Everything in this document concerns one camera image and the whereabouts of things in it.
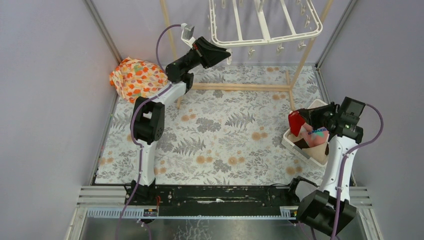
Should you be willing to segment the white perforated plastic basket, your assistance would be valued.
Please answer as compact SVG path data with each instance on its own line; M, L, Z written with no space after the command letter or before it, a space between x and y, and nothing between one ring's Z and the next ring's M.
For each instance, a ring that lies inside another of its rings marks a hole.
M329 154L329 132L325 127L315 128L306 123L298 110L288 114L289 127L281 144L299 159L325 167Z

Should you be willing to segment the red sock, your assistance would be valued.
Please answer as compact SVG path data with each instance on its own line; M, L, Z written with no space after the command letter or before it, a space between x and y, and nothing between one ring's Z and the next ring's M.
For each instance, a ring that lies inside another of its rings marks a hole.
M306 122L297 110L291 111L289 113L288 123L290 132L296 137L298 137L302 132L305 132L307 130L307 128L305 128Z

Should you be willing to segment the white clip sock hanger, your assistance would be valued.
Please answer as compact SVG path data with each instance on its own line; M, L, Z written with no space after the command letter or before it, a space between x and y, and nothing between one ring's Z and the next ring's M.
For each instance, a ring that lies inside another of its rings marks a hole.
M324 30L311 0L210 0L212 43L233 64L295 64Z

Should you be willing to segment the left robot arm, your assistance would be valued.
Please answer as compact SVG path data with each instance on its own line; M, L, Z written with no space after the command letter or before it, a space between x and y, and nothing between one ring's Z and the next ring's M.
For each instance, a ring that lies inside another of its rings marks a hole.
M138 146L137 177L126 189L126 205L148 206L157 200L155 191L155 151L165 130L166 107L185 95L193 86L191 70L199 65L211 68L231 56L229 49L210 43L204 37L192 38L188 52L168 64L168 84L152 97L138 97L130 121L130 134Z

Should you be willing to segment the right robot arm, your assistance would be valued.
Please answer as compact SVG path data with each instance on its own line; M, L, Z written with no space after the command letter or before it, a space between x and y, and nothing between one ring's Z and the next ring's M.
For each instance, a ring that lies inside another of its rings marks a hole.
M297 114L314 129L326 128L328 159L320 185L304 177L293 178L287 191L287 201L298 206L296 220L335 238L356 216L350 204L350 176L355 153L363 139L363 129L357 124L365 103L345 97L341 104L301 108Z

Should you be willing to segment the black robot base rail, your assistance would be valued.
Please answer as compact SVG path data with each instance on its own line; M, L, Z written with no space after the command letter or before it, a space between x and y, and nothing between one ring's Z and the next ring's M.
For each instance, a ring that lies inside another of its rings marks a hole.
M155 185L157 200L152 206L166 212L258 213L278 207L296 208L300 200L289 186L271 185Z

